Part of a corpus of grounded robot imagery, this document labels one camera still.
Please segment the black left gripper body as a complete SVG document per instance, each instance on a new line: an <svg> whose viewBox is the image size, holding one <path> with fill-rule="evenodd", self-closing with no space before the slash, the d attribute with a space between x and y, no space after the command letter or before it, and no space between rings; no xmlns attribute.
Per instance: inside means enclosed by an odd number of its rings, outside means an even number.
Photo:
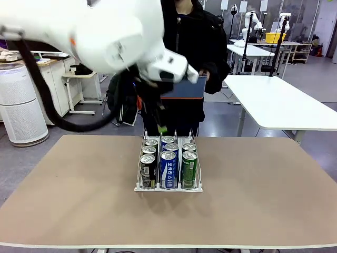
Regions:
<svg viewBox="0 0 337 253"><path fill-rule="evenodd" d="M161 95L173 90L172 82L151 81L141 77L136 65L131 66L131 76L137 95L145 104L158 105L161 103Z"/></svg>

